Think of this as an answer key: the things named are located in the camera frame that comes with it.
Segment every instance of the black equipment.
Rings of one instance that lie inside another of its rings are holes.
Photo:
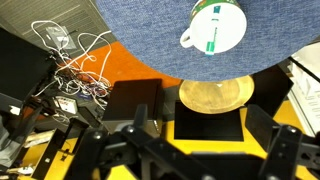
[[[22,108],[53,61],[48,52],[0,28],[0,111]]]
[[[267,113],[262,112],[258,106],[249,105],[250,121],[254,118],[273,121]],[[274,123],[265,124],[272,126],[265,129],[270,129],[273,133],[270,133],[269,137],[257,139],[264,140],[259,142],[260,144],[266,142],[269,145],[271,141],[270,147],[267,148],[268,156],[262,159],[237,153],[186,155],[164,139],[148,135],[144,131],[146,122],[147,106],[139,105],[133,125],[125,126],[120,132],[108,135],[102,130],[88,130],[65,179],[91,179],[95,168],[99,168],[101,179],[105,179],[112,167],[126,165],[138,179],[143,180],[287,180],[296,178],[298,164],[306,166],[319,178],[320,146],[316,140],[320,135],[311,138],[290,125],[278,125],[278,128],[273,128]]]
[[[119,124],[132,124],[139,104],[147,104],[147,128],[153,137],[159,136],[162,127],[164,94],[161,79],[117,81],[112,88],[102,123],[110,133]]]

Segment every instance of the white cable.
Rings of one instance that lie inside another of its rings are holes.
[[[46,87],[44,87],[40,92],[38,92],[36,95],[33,95],[34,97],[39,96],[41,93],[43,93],[43,91],[45,91],[48,87],[50,87],[52,84],[54,84],[55,82],[57,82],[57,80],[52,81],[50,84],[48,84]]]
[[[55,109],[56,114],[52,115],[52,119],[59,122],[62,125],[68,126],[70,124],[71,118],[77,118],[78,116],[67,117],[66,114],[61,109]]]
[[[81,49],[82,49],[83,51],[85,51],[85,49],[84,49],[84,47],[82,46],[82,44],[81,44],[81,42],[80,42],[80,37],[81,37],[82,35],[95,36],[96,38],[100,38],[100,39],[102,39],[103,41],[105,41],[106,43],[108,43],[108,46],[109,46],[109,49],[110,49],[110,50],[108,51],[107,55],[105,56],[104,61],[103,61],[103,64],[102,64],[102,66],[101,66],[100,76],[99,76],[99,81],[100,81],[100,80],[101,80],[101,77],[102,77],[102,73],[103,73],[103,71],[104,71],[105,64],[106,64],[106,62],[107,62],[107,59],[109,58],[109,55],[110,55],[111,52],[112,52],[111,45],[110,45],[109,41],[105,40],[103,37],[100,36],[101,34],[100,34],[99,36],[97,36],[97,35],[91,34],[91,33],[81,33],[81,34],[79,34],[79,36],[78,36],[78,41],[79,41],[79,45],[80,45],[80,47],[81,47]]]
[[[51,49],[51,50],[57,51],[56,48],[51,47],[51,46],[48,46],[47,43],[46,43],[46,41],[42,38],[42,36],[38,33],[38,31],[35,30],[34,25],[35,25],[35,24],[39,24],[39,23],[41,23],[41,24],[44,24],[44,23],[52,23],[52,24],[58,26],[58,27],[63,31],[63,33],[65,34],[65,37],[67,37],[68,34],[66,33],[66,31],[65,31],[59,24],[57,24],[56,22],[50,21],[50,20],[34,21],[34,22],[31,23],[31,28],[32,28],[32,30],[41,38],[44,46],[46,46],[47,48],[49,48],[49,49]],[[62,47],[60,47],[60,48],[58,49],[58,51],[60,51],[61,49],[67,47],[67,45],[69,44],[69,41],[70,41],[69,38],[67,38],[66,43],[65,43]]]
[[[108,33],[111,33],[111,31],[106,31],[106,32],[103,32],[103,33],[99,34],[99,35],[97,36],[97,38],[96,38],[96,39],[92,42],[92,44],[89,46],[89,48],[84,51],[83,54],[81,54],[80,56],[74,58],[74,59],[73,59],[72,61],[70,61],[67,65],[65,65],[65,66],[63,66],[62,68],[58,69],[58,70],[56,71],[56,73],[59,72],[59,71],[61,71],[61,70],[63,70],[63,69],[68,68],[71,64],[73,64],[74,62],[76,62],[76,61],[77,61],[78,59],[80,59],[82,56],[87,55],[87,53],[90,51],[90,49],[91,49],[91,48],[95,45],[95,43],[98,41],[98,39],[99,39],[101,36],[103,36],[103,35],[105,35],[105,34],[108,34]]]
[[[54,47],[51,47],[51,46],[48,46],[46,44],[46,41],[44,40],[44,38],[42,38],[41,35],[34,28],[34,26],[36,24],[38,24],[38,23],[42,23],[42,24],[44,24],[44,23],[53,23],[56,26],[58,26],[64,32],[64,34],[65,34],[64,38],[67,37],[66,43],[63,44],[60,48],[58,47],[58,49],[56,49]],[[105,35],[105,34],[111,33],[111,31],[103,32],[103,33],[99,34],[98,36],[94,35],[94,34],[91,34],[91,33],[81,33],[81,34],[79,34],[78,35],[78,43],[79,43],[80,48],[83,50],[83,54],[81,54],[80,56],[78,56],[78,57],[76,57],[74,59],[71,59],[71,58],[69,58],[69,55],[65,51],[62,51],[63,48],[65,48],[68,45],[70,40],[68,38],[68,34],[65,32],[65,30],[59,24],[57,24],[57,23],[55,23],[53,21],[49,21],[49,20],[34,21],[31,24],[31,28],[41,38],[44,46],[46,46],[50,50],[55,51],[59,55],[61,60],[64,62],[64,64],[65,64],[65,65],[61,66],[60,64],[55,62],[57,64],[57,66],[59,67],[59,69],[57,69],[56,72],[55,72],[55,81],[53,81],[50,84],[48,84],[43,90],[41,90],[35,96],[40,95],[45,89],[47,89],[49,86],[51,86],[54,82],[58,82],[59,83],[59,87],[58,88],[63,93],[65,93],[67,95],[74,95],[74,94],[78,93],[80,90],[82,90],[83,92],[86,92],[86,93],[90,94],[93,97],[94,102],[98,106],[100,106],[102,109],[104,109],[103,105],[101,105],[98,102],[96,97],[105,97],[106,95],[108,95],[108,88],[111,86],[111,83],[109,82],[109,80],[102,76],[104,68],[105,68],[106,61],[107,61],[107,59],[108,59],[108,57],[109,57],[109,55],[111,54],[111,51],[112,51],[110,43],[107,40],[105,40],[102,36]],[[83,35],[90,35],[90,36],[96,37],[96,39],[92,42],[92,44],[87,49],[85,49],[83,47],[83,45],[81,44],[81,42],[80,42],[80,37],[83,36]],[[93,56],[93,55],[89,55],[88,52],[91,50],[91,48],[94,46],[94,44],[98,41],[98,39],[102,39],[103,41],[107,42],[108,43],[108,47],[109,47],[109,51],[108,51],[108,53],[106,54],[106,56],[104,58],[104,61],[103,61],[103,64],[102,64],[102,67],[101,67],[99,75],[97,73],[94,73],[94,72],[90,72],[90,71],[84,72],[83,71],[83,67],[84,67],[85,61],[87,61],[88,59],[90,61],[92,61],[92,62],[97,61],[97,58],[95,56]],[[85,55],[87,57],[82,61],[81,65],[79,65],[77,60],[79,60],[81,57],[83,57]],[[58,75],[59,71],[64,70],[66,68],[68,68],[70,70],[70,72],[76,77],[76,78],[74,78],[74,77],[71,76],[72,80],[70,80],[69,82],[65,82],[65,79],[63,77],[61,77],[60,75]],[[79,79],[79,77],[77,77],[78,74],[85,74],[87,76],[87,78],[89,79],[89,81],[92,81],[92,82],[91,83],[82,82],[83,80]],[[95,78],[93,78],[91,75],[97,76],[98,77],[98,81]]]

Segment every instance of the mug handle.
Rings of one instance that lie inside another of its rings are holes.
[[[188,28],[186,31],[184,31],[184,33],[180,37],[180,44],[184,48],[189,48],[193,46],[190,33],[191,33],[190,28]]]

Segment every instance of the black box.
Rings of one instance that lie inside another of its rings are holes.
[[[256,104],[274,117],[283,100],[293,86],[293,82],[279,65],[271,66],[252,75],[254,92],[246,103]]]
[[[280,129],[280,125],[258,105],[250,104],[248,106],[245,126],[260,146],[266,152],[269,152],[273,139]]]
[[[48,52],[0,28],[0,111],[21,108],[44,78]]]
[[[203,114],[176,101],[174,139],[243,141],[239,109]]]
[[[154,137],[159,136],[164,99],[161,83],[161,79],[117,81],[102,119],[108,131],[114,133],[119,124],[131,124],[138,104],[147,104],[146,131]]]

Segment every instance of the black cable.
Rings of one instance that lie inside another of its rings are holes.
[[[318,76],[316,76],[315,74],[313,74],[309,69],[307,69],[306,67],[304,67],[302,64],[300,64],[298,61],[296,61],[295,59],[293,59],[291,56],[288,57],[288,59],[293,62],[294,64],[296,64],[299,68],[301,68],[304,72],[306,72],[309,76],[311,76],[313,79],[315,79],[318,83],[320,83],[320,78],[318,78]]]

